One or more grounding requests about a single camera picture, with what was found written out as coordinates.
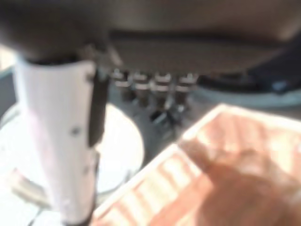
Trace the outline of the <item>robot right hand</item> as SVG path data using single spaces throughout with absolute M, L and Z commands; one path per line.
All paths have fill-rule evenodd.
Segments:
M 298 0 L 3 0 L 0 42 L 19 55 L 17 98 L 66 226 L 95 207 L 107 69 L 301 82 Z

